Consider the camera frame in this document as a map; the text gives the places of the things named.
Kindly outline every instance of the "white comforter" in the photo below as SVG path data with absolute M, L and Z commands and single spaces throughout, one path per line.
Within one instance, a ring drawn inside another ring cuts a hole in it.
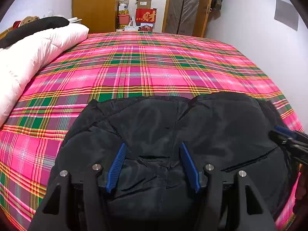
M 0 49 L 0 127 L 38 70 L 87 39 L 88 32 L 82 24 L 69 24 L 37 32 Z

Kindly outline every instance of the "folded black garment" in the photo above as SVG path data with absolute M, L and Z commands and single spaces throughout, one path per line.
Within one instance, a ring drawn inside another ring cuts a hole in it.
M 60 28 L 69 25 L 69 21 L 63 17 L 46 17 L 28 24 L 24 24 L 19 28 L 15 28 L 8 32 L 7 35 L 0 40 L 0 48 L 6 48 L 19 40 L 33 35 L 36 32 L 50 28 Z
M 272 216 L 282 211 L 298 164 L 268 138 L 285 126 L 270 102 L 221 92 L 183 97 L 92 100 L 68 131 L 48 185 L 60 171 L 82 172 L 109 150 L 127 144 L 115 189 L 106 194 L 113 230 L 192 230 L 200 194 L 189 186 L 180 159 L 184 142 L 225 172 L 245 170 Z M 98 177 L 103 185 L 104 178 Z M 75 187 L 76 218 L 83 222 L 82 189 Z

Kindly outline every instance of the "brown stuffed animal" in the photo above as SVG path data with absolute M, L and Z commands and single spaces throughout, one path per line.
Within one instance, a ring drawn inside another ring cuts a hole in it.
M 24 24 L 27 24 L 27 23 L 29 23 L 29 22 L 33 22 L 33 21 L 36 21 L 36 20 L 38 20 L 39 19 L 39 17 L 26 17 L 25 19 L 23 19 L 22 21 L 21 21 L 21 23 L 20 23 L 20 25 L 19 25 L 19 27 L 20 26 L 23 26 Z

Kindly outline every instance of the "ribbed blue pad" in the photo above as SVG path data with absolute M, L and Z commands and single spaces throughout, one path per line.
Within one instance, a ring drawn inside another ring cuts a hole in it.
M 111 192 L 112 189 L 115 188 L 116 183 L 119 179 L 119 175 L 122 169 L 122 165 L 124 163 L 125 160 L 125 156 L 126 156 L 126 144 L 122 143 L 118 154 L 116 155 L 109 171 L 108 171 L 108 181 L 107 181 L 107 185 L 106 185 L 106 191 L 108 193 Z
M 293 139 L 296 139 L 296 134 L 293 133 L 293 131 L 285 128 L 285 127 L 282 127 L 282 126 L 275 126 L 274 127 L 275 130 L 285 134 L 286 136 L 289 136 L 289 137 L 292 137 Z
M 189 184 L 197 193 L 201 188 L 199 183 L 199 174 L 184 142 L 182 142 L 182 145 L 180 147 L 180 155 L 188 177 Z

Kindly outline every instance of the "pink storage box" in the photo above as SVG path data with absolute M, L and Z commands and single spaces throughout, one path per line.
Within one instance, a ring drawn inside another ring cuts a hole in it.
M 128 24 L 130 20 L 129 15 L 119 15 L 119 24 Z

